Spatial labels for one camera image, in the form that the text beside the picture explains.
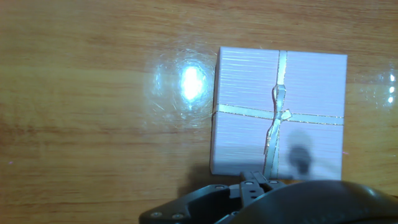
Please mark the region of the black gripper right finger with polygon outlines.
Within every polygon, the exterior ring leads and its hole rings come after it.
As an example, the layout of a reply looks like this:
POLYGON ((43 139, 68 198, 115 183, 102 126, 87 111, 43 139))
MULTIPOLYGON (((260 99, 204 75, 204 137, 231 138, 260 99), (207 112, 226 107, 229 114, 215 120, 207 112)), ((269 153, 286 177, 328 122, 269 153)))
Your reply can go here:
POLYGON ((397 198, 346 181, 300 182, 261 195, 231 223, 397 223, 397 198))

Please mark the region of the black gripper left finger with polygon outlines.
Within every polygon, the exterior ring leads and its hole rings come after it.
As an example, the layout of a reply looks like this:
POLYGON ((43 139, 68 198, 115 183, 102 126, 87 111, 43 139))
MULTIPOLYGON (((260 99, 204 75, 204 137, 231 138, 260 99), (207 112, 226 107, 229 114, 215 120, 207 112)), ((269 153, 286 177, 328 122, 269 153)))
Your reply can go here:
POLYGON ((140 214, 139 224, 229 223, 258 197, 286 186, 260 172, 242 172, 239 179, 239 184, 208 185, 148 210, 140 214))

